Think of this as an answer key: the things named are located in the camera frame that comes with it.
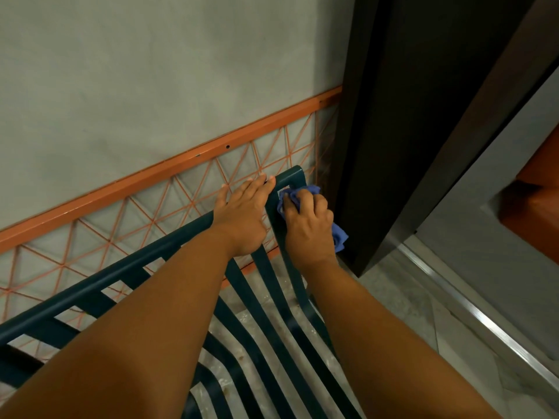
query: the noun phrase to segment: marble floor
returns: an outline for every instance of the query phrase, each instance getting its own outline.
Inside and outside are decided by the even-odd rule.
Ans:
[[[322,356],[340,386],[346,391],[349,399],[364,417],[341,366],[299,308],[281,257],[276,257],[272,263],[294,317],[317,352]],[[359,282],[462,374],[504,418],[559,419],[559,415],[555,411],[540,400],[534,394],[534,391],[523,383],[502,360],[497,358],[476,335],[416,281],[414,277],[416,273],[423,272],[402,253],[394,251],[363,275]],[[327,415],[332,418],[342,417],[322,382],[314,373],[303,353],[300,352],[295,340],[283,323],[258,272],[253,272],[247,279]],[[279,385],[286,394],[297,417],[310,417],[272,347],[254,319],[246,311],[234,290],[231,287],[225,288],[222,290],[221,296],[261,347],[264,357],[276,374]],[[211,324],[210,331],[239,360],[264,416],[267,418],[278,417],[268,394],[263,389],[254,365],[243,347],[215,319]],[[218,377],[233,416],[246,417],[239,394],[236,392],[225,367],[205,351],[202,351],[200,361]],[[205,418],[216,417],[205,388],[198,384],[192,389],[192,393],[202,410],[202,415]]]

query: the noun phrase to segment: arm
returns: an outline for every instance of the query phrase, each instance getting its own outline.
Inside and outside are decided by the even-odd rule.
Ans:
[[[227,262],[266,236],[262,210],[273,176],[247,181],[211,228],[43,366],[0,409],[3,418],[179,418]]]
[[[499,415],[446,361],[338,265],[334,214],[323,196],[284,199],[287,251],[307,280],[332,343],[368,417]]]

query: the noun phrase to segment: dark door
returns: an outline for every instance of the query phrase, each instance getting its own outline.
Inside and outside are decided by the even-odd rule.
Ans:
[[[533,12],[545,2],[355,1],[323,185],[356,275],[419,227],[549,73],[557,24]]]

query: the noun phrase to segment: forearm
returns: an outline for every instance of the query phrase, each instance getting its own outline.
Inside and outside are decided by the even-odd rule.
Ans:
[[[340,267],[314,267],[304,276],[367,416],[498,417],[448,363]]]
[[[229,258],[219,234],[196,236],[36,373],[5,417],[101,417],[116,404],[138,417],[179,417]],[[37,397],[40,406],[26,402]]]

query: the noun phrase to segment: person's left hand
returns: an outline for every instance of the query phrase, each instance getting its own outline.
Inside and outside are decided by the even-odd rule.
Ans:
[[[244,256],[258,249],[266,238],[262,210],[276,178],[261,174],[237,188],[226,201],[229,188],[224,185],[217,194],[210,230],[220,232],[226,240],[231,257]]]

